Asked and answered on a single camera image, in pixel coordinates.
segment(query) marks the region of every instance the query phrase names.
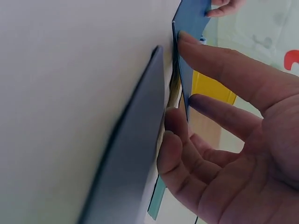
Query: red object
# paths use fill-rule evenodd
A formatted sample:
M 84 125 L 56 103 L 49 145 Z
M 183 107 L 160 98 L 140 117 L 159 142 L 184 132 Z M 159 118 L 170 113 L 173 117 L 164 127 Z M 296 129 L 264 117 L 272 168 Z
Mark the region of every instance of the red object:
M 285 69 L 290 71 L 294 63 L 299 63 L 299 50 L 290 50 L 285 54 Z

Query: teal paper edge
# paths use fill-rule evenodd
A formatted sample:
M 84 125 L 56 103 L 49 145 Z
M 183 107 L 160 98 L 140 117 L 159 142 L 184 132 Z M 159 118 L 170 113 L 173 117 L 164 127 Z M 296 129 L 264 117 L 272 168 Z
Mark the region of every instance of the teal paper edge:
M 155 190 L 149 204 L 148 214 L 156 221 L 158 217 L 158 213 L 160 210 L 160 206 L 162 203 L 163 195 L 165 192 L 165 184 L 159 176 L 156 182 Z

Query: yellow object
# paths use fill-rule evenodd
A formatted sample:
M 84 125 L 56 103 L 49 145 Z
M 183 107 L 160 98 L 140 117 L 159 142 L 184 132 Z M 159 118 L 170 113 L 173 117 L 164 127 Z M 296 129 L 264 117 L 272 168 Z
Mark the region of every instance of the yellow object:
M 236 95 L 221 83 L 197 71 L 193 72 L 192 94 L 202 94 L 233 105 Z

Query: blue paper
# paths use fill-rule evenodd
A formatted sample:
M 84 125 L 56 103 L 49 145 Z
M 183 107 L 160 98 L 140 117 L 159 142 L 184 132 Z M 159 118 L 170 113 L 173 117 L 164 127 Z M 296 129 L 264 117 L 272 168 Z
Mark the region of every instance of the blue paper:
M 211 0 L 182 0 L 176 15 L 172 21 L 174 56 L 173 70 L 179 71 L 187 120 L 189 121 L 188 99 L 192 91 L 192 68 L 178 54 L 178 33 L 183 30 L 200 40 L 209 18 L 205 17 L 207 11 L 211 9 Z

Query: hand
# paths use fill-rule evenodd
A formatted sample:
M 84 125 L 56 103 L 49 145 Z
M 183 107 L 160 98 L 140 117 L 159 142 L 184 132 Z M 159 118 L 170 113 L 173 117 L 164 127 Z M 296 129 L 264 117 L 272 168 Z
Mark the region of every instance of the hand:
M 209 11 L 208 17 L 220 17 L 237 12 L 246 0 L 212 0 L 212 5 L 219 6 L 217 9 Z
M 250 102 L 264 119 L 215 99 L 190 105 L 245 142 L 239 154 L 215 150 L 179 109 L 169 109 L 157 160 L 170 192 L 208 224 L 299 222 L 299 78 L 236 51 L 180 34 L 178 50 L 195 70 Z

